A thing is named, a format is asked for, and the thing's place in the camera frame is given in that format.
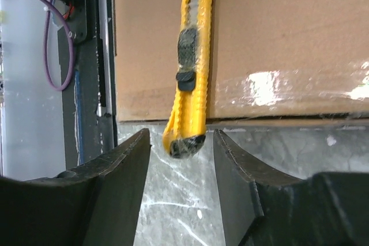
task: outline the marble surface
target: marble surface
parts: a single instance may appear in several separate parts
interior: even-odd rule
[[[225,246],[213,159],[213,128],[202,150],[174,160],[161,144],[162,125],[121,124],[122,142],[149,128],[152,152],[135,246]],[[300,178],[320,171],[369,172],[369,127],[223,128],[242,148]]]

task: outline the red wire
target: red wire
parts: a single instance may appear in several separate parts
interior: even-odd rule
[[[66,12],[66,13],[63,15],[63,18],[64,18],[65,20],[67,20],[67,19],[71,16],[71,14],[73,13],[73,11],[74,11],[74,6],[72,6],[72,5],[71,5],[71,3],[69,3],[69,10],[68,10],[68,12]]]

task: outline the screw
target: screw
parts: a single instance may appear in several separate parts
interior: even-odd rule
[[[72,38],[72,39],[75,39],[77,37],[77,34],[72,32],[72,31],[69,31],[68,33],[68,37]]]

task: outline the cardboard box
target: cardboard box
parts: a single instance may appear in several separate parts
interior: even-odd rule
[[[181,0],[115,0],[119,121],[168,119]],[[213,0],[208,118],[369,111],[369,0]]]

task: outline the yellow utility knife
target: yellow utility knife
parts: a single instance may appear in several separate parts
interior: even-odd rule
[[[163,134],[173,158],[190,157],[205,142],[212,0],[182,0],[181,14],[177,88]]]

